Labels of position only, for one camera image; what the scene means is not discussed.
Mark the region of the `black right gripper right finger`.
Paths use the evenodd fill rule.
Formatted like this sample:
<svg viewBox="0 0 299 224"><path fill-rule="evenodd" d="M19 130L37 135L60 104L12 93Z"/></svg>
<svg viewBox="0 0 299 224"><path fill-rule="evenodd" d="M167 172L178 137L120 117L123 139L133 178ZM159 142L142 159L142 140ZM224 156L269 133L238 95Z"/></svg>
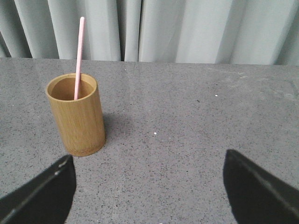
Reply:
<svg viewBox="0 0 299 224"><path fill-rule="evenodd" d="M299 222L299 191L236 150L226 151L223 182L237 223Z"/></svg>

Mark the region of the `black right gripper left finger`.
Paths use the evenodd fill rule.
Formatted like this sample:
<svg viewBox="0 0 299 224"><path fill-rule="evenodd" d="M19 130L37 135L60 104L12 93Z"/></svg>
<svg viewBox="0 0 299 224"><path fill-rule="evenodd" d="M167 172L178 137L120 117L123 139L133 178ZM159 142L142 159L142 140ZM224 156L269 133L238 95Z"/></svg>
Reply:
<svg viewBox="0 0 299 224"><path fill-rule="evenodd" d="M73 156L50 167L0 200L2 224L63 224L76 190Z"/></svg>

